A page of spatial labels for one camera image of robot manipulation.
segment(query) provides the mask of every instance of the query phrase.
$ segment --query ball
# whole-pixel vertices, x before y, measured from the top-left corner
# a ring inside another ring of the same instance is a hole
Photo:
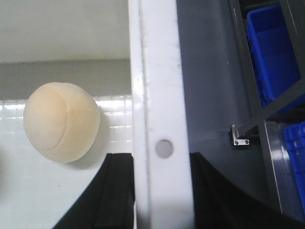
[[[23,113],[25,133],[47,159],[71,162],[91,148],[100,125],[93,98],[71,83],[47,83],[29,97]]]

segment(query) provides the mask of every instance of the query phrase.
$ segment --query blue plastic bin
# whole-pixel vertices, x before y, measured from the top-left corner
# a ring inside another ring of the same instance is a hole
[[[274,101],[300,78],[280,5],[253,10],[247,15],[247,36],[262,107]],[[287,112],[305,102],[305,95],[285,107]]]
[[[305,213],[305,122],[286,127],[284,139]]]

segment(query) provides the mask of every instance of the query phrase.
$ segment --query circular hole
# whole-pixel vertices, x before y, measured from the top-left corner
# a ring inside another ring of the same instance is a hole
[[[160,140],[156,144],[157,155],[161,158],[168,158],[173,154],[173,145],[168,140]]]

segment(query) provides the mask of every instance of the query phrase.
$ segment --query white tile wall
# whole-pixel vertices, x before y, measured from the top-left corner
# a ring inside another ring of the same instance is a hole
[[[85,190],[106,153],[132,152],[130,95],[94,97],[101,125],[90,151],[66,164],[45,159],[23,129],[26,100],[0,101],[0,228],[48,229]]]

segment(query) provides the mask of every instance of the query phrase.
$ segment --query metal bracket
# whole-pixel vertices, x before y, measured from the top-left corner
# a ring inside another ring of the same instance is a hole
[[[234,146],[247,146],[250,144],[249,139],[239,139],[239,134],[234,124],[231,125],[230,138],[231,138],[231,143]]]

